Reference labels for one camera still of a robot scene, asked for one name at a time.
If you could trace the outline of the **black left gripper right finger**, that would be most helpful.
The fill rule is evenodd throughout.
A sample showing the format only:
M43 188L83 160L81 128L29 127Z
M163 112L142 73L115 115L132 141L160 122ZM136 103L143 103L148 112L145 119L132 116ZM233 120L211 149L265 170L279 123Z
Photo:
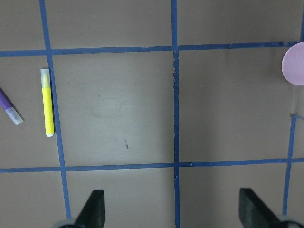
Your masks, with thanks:
M239 190L238 216L244 228L275 228L278 217L250 188Z

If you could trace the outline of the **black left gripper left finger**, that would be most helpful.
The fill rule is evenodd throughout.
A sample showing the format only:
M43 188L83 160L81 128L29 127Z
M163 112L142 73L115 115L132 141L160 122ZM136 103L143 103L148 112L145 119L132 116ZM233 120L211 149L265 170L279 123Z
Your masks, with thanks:
M76 228L103 228L105 225L105 196L94 190L75 221Z

